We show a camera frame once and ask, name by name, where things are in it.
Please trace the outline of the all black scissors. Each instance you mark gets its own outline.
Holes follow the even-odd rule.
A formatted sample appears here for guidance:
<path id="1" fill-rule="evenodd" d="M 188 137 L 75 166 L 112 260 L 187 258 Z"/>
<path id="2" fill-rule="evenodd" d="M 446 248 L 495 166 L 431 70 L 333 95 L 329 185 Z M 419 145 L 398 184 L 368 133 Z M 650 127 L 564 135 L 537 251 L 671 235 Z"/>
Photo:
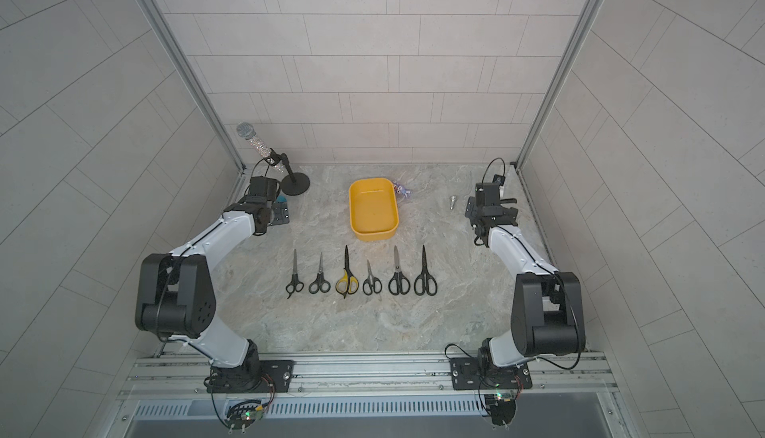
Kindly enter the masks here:
<path id="1" fill-rule="evenodd" d="M 428 255 L 426 246 L 422 246 L 422 270 L 414 280 L 414 293 L 418 296 L 428 295 L 434 297 L 437 294 L 438 285 L 436 279 L 428 270 Z"/>

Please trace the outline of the yellow plastic storage box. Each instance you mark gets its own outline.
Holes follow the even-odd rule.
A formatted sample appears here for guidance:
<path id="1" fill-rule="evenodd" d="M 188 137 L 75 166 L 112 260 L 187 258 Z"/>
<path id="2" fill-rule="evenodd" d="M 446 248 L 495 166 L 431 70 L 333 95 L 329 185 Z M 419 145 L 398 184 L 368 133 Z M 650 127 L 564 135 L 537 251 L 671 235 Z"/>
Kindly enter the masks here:
<path id="1" fill-rule="evenodd" d="M 386 178 L 362 179 L 349 188 L 351 228 L 363 242 L 388 240 L 400 224 L 394 184 Z"/>

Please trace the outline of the yellow handle black scissors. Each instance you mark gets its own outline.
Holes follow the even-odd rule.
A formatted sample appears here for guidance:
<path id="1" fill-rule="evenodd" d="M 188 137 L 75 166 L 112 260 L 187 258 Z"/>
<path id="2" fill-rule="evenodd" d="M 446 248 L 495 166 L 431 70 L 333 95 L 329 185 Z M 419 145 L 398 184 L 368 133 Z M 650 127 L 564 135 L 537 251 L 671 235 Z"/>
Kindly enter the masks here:
<path id="1" fill-rule="evenodd" d="M 335 290 L 343 298 L 346 298 L 347 296 L 356 294 L 359 288 L 359 280 L 350 269 L 350 251 L 349 247 L 346 246 L 344 252 L 344 272 L 342 278 L 336 282 Z"/>

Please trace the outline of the silver blade black scissors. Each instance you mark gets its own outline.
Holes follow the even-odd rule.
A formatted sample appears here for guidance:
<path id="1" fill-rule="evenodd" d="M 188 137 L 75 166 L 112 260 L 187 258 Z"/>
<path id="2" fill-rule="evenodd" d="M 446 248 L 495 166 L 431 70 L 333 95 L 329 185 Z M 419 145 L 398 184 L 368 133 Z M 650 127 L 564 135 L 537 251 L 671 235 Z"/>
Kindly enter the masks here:
<path id="1" fill-rule="evenodd" d="M 406 295 L 412 289 L 412 283 L 402 272 L 400 266 L 400 253 L 398 247 L 394 246 L 394 274 L 388 281 L 388 291 L 393 296 Z"/>

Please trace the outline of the small black scissors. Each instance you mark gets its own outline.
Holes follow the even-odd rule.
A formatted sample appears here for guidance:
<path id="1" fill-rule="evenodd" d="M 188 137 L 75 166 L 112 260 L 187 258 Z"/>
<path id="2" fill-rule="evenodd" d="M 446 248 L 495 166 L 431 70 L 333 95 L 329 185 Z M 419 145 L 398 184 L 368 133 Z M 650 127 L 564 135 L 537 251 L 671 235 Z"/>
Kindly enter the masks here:
<path id="1" fill-rule="evenodd" d="M 373 274 L 370 261 L 367 261 L 367 268 L 368 268 L 368 276 L 366 280 L 364 280 L 364 282 L 362 283 L 363 293 L 366 296 L 380 294 L 383 291 L 383 283 L 379 278 L 377 278 Z"/>

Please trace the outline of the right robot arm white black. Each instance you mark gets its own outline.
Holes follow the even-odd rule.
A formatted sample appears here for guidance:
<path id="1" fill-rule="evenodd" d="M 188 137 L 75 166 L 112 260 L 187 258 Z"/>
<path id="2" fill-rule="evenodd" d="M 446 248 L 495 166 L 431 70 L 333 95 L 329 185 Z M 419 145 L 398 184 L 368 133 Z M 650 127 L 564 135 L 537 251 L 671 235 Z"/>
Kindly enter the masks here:
<path id="1" fill-rule="evenodd" d="M 504 203 L 496 188 L 480 186 L 465 211 L 474 244 L 496 254 L 514 280 L 510 329 L 486 338 L 478 350 L 484 379 L 518 370 L 536 358 L 550 362 L 551 356 L 579 356 L 586 345 L 578 277 L 544 260 L 523 237 L 517 209 Z"/>

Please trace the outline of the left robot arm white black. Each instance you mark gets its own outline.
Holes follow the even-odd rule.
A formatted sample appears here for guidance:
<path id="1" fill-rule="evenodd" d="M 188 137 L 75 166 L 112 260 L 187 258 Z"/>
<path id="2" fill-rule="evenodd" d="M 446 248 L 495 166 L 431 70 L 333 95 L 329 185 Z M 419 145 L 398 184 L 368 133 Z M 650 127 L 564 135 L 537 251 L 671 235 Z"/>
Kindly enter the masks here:
<path id="1" fill-rule="evenodd" d="M 245 196 L 182 246 L 150 254 L 139 269 L 135 325 L 162 342 L 181 342 L 208 359 L 209 393 L 286 392 L 292 360 L 260 360 L 257 345 L 216 314 L 211 271 L 244 240 L 287 224 L 278 198 Z"/>

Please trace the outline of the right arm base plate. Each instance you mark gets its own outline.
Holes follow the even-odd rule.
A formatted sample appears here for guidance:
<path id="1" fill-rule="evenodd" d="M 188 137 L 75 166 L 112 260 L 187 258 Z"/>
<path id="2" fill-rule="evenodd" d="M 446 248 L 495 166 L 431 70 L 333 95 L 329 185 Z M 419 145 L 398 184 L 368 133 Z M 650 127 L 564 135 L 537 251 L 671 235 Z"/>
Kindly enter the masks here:
<path id="1" fill-rule="evenodd" d="M 482 369 L 477 358 L 452 357 L 449 360 L 452 388 L 457 391 L 521 390 L 533 387 L 528 366 Z"/>

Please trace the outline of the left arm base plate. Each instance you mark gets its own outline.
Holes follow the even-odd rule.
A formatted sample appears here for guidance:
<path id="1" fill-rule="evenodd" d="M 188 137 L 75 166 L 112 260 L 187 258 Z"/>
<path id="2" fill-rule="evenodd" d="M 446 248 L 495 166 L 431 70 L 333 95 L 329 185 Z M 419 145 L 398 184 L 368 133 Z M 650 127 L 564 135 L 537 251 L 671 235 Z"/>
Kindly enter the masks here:
<path id="1" fill-rule="evenodd" d="M 250 360 L 234 368 L 213 366 L 203 383 L 208 393 L 282 393 L 289 390 L 294 367 L 294 360 Z"/>

